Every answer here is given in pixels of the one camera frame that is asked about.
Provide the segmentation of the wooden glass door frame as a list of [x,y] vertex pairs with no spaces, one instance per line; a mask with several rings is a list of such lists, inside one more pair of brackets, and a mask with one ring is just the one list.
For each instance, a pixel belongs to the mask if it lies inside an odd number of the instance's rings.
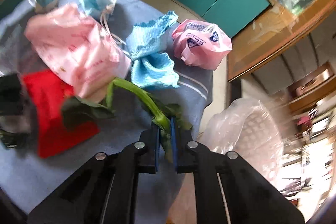
[[248,75],[281,55],[335,11],[335,0],[273,0],[232,39],[228,80]]

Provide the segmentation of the red plastic bag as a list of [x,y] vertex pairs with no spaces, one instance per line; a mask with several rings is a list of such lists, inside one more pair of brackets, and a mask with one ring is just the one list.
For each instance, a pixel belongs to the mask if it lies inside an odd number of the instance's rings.
[[93,121],[80,123],[72,129],[64,126],[61,107],[74,95],[74,89],[51,70],[24,75],[23,82],[37,110],[39,157],[60,154],[100,132]]

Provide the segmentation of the large pink printed bag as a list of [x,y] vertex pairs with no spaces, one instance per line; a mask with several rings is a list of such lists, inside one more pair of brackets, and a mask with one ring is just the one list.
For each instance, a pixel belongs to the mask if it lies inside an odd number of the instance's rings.
[[125,78],[131,65],[113,36],[75,3],[31,17],[25,37],[76,96],[92,102],[102,101],[108,84]]

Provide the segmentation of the light blue cloth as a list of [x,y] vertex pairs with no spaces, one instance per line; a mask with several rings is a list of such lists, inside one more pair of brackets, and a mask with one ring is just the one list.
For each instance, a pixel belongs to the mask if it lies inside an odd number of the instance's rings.
[[126,39],[127,53],[133,65],[131,82],[142,89],[177,88],[179,75],[167,50],[166,33],[177,22],[178,15],[169,11],[156,20],[133,26]]

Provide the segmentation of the pink tissue pack wrapper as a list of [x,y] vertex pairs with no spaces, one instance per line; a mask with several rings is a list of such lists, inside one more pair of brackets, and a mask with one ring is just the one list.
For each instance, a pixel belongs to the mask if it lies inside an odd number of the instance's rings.
[[214,23],[186,19],[171,37],[176,58],[206,70],[216,70],[232,51],[231,38]]

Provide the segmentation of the blue striped seat cloth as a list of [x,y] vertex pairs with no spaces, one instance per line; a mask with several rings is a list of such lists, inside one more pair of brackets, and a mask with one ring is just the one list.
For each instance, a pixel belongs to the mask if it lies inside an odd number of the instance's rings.
[[[13,58],[22,73],[45,68],[23,34],[34,14],[34,2],[21,0],[13,12],[1,20],[1,60]],[[175,62],[175,69],[182,74],[181,86],[156,90],[154,95],[163,103],[181,105],[183,116],[193,125],[192,134],[197,135],[203,111],[213,99],[213,72],[189,67],[180,60]],[[136,141],[150,126],[150,118],[138,121],[131,114],[101,121],[98,125],[100,132],[96,136],[48,159],[37,155],[34,141],[24,149],[1,148],[1,189],[20,209],[29,213],[95,153],[120,152]],[[167,212],[181,183],[181,176],[160,157],[158,173],[140,178],[140,202],[146,211]]]

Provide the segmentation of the dark green foil bag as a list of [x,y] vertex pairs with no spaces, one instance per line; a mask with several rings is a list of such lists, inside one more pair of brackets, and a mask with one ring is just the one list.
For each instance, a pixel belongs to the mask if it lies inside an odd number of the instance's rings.
[[21,148],[31,133],[30,100],[17,73],[1,76],[1,142]]

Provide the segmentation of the white plastic trash basket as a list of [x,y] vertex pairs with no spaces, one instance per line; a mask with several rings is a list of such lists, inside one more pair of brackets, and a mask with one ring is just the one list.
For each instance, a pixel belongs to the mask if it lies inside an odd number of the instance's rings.
[[280,180],[284,144],[274,119],[259,100],[234,100],[209,120],[198,141],[216,153],[237,152],[273,185]]

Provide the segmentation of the green vegetable leaves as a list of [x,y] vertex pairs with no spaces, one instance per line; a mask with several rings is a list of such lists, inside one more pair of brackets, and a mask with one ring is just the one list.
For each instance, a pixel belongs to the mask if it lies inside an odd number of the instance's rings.
[[159,145],[165,159],[173,162],[173,128],[190,130],[193,125],[183,118],[177,103],[164,104],[152,93],[128,80],[115,78],[106,88],[105,98],[96,103],[78,96],[68,97],[62,104],[63,124],[73,129],[84,122],[97,122],[133,114],[136,120],[148,117],[159,128]]

